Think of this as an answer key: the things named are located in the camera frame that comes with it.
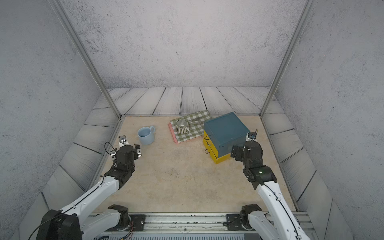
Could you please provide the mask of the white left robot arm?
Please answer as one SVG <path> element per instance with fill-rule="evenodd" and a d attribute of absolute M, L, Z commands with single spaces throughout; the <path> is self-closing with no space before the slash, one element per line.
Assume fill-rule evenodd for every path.
<path fill-rule="evenodd" d="M 107 211 L 91 218 L 90 214 L 104 200 L 120 190 L 136 170 L 135 160 L 141 157 L 138 144 L 119 144 L 111 154 L 112 167 L 102 175 L 94 187 L 60 210 L 49 210 L 41 223 L 32 232 L 38 240 L 91 240 L 108 229 L 127 231 L 122 238 L 132 237 L 134 224 L 129 209 L 120 205 L 111 205 Z"/>

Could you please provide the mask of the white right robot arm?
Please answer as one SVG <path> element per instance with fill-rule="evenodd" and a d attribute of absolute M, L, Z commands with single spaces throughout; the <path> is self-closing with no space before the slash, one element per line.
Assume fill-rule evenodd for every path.
<path fill-rule="evenodd" d="M 243 173 L 265 203 L 273 221 L 257 204 L 242 207 L 243 228 L 255 230 L 262 240 L 308 240 L 299 221 L 288 207 L 272 169 L 263 164 L 261 145 L 247 139 L 243 146 L 233 146 L 231 157 L 243 163 Z"/>

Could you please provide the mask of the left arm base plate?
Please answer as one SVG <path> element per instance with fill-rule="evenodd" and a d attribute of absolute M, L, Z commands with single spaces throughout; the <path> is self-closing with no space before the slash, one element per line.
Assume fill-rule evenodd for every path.
<path fill-rule="evenodd" d="M 130 214 L 129 223 L 126 226 L 115 226 L 106 230 L 106 232 L 143 232 L 147 215 Z"/>

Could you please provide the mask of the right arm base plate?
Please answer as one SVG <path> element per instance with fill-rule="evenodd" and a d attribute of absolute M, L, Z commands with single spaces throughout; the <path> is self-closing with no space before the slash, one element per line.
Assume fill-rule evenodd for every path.
<path fill-rule="evenodd" d="M 250 227 L 246 227 L 243 224 L 240 214 L 226 214 L 226 220 L 223 222 L 223 226 L 228 231 L 253 231 Z"/>

